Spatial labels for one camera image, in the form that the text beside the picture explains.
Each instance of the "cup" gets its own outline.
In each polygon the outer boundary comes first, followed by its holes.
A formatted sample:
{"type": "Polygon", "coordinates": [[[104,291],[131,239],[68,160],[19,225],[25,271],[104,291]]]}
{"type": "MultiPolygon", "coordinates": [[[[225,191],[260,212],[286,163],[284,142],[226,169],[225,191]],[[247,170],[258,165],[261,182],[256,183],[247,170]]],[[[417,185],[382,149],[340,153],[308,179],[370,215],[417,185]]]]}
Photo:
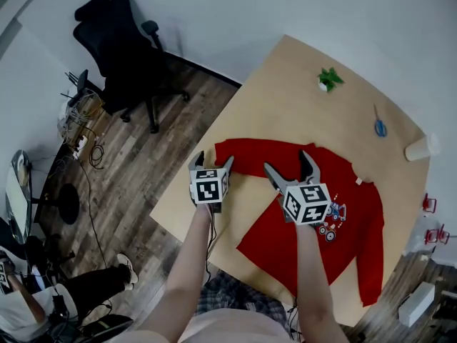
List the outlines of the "cup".
{"type": "Polygon", "coordinates": [[[428,156],[438,155],[441,151],[440,141],[435,134],[430,134],[405,148],[407,160],[414,161],[428,156]]]}

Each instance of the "shoe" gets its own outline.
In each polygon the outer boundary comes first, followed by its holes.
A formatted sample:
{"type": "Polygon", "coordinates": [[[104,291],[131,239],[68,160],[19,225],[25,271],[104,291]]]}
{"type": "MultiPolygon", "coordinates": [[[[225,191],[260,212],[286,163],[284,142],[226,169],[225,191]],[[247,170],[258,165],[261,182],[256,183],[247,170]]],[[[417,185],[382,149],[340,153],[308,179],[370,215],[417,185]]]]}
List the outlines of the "shoe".
{"type": "Polygon", "coordinates": [[[133,283],[133,284],[137,283],[138,275],[134,271],[131,260],[129,258],[127,258],[127,256],[124,254],[117,254],[117,261],[119,262],[119,264],[124,264],[129,268],[129,271],[130,271],[129,283],[133,283]]]}

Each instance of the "white wall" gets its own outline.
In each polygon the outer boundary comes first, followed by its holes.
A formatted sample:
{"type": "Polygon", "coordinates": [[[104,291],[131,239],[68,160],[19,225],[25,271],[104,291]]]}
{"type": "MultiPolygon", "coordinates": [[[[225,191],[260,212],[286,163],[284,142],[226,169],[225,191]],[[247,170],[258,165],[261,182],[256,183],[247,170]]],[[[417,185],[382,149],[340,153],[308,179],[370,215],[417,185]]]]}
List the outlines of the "white wall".
{"type": "MultiPolygon", "coordinates": [[[[69,12],[84,0],[34,0],[21,22],[70,68],[92,64],[69,39],[69,12]]],[[[457,0],[134,0],[134,13],[159,23],[166,49],[243,82],[283,34],[353,69],[396,102],[442,155],[427,190],[439,218],[453,222],[457,196],[457,0]]]]}
{"type": "MultiPolygon", "coordinates": [[[[31,160],[56,154],[62,143],[57,117],[68,89],[68,71],[25,28],[15,23],[13,36],[0,38],[0,217],[5,219],[5,181],[12,156],[25,150],[31,160]]],[[[52,159],[35,163],[49,170],[52,159]]],[[[32,192],[39,198],[46,174],[32,172],[32,192]]]]}

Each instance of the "red shirt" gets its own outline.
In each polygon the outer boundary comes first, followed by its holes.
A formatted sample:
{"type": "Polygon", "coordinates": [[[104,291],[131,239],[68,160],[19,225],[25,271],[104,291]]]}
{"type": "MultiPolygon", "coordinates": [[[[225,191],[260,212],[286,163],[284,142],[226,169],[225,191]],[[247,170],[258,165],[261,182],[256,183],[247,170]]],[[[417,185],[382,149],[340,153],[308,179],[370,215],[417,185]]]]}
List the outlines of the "red shirt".
{"type": "MultiPolygon", "coordinates": [[[[229,139],[216,144],[216,165],[235,156],[232,171],[265,177],[268,162],[285,179],[300,178],[298,153],[304,150],[321,170],[321,183],[332,199],[323,224],[316,226],[328,283],[357,258],[358,288],[364,306],[374,304],[383,279],[383,208],[373,183],[357,185],[349,161],[314,144],[300,145],[260,139],[229,139]]],[[[297,291],[297,244],[294,223],[285,223],[275,199],[249,229],[237,248],[255,265],[276,278],[293,295],[297,291]]]]}

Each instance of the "wooden floor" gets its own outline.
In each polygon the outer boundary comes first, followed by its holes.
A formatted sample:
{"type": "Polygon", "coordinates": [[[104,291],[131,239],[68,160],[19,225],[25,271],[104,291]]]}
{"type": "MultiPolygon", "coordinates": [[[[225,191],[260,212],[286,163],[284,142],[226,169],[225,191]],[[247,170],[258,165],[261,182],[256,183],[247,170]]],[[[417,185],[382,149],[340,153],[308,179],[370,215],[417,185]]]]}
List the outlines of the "wooden floor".
{"type": "MultiPolygon", "coordinates": [[[[111,301],[113,311],[140,324],[164,291],[164,282],[179,251],[180,243],[160,227],[149,213],[184,160],[222,111],[237,88],[178,62],[176,85],[191,95],[162,100],[158,105],[160,132],[149,133],[146,107],[138,108],[129,124],[119,115],[111,120],[102,139],[103,169],[85,169],[91,182],[91,213],[108,264],[123,252],[134,263],[140,282],[133,291],[111,301]]],[[[104,267],[89,218],[89,187],[79,165],[70,161],[63,174],[53,176],[48,192],[56,195],[60,184],[72,183],[79,191],[81,211],[73,226],[63,224],[55,209],[44,207],[41,223],[45,231],[62,236],[61,250],[74,251],[76,258],[64,265],[69,276],[104,267]]],[[[356,327],[344,327],[351,342],[364,333],[367,342],[432,342],[437,328],[429,317],[438,303],[413,328],[402,327],[396,310],[421,281],[451,289],[457,284],[455,269],[437,266],[413,254],[404,257],[389,279],[378,304],[371,307],[356,327]]],[[[105,314],[104,307],[93,318],[105,314]]]]}

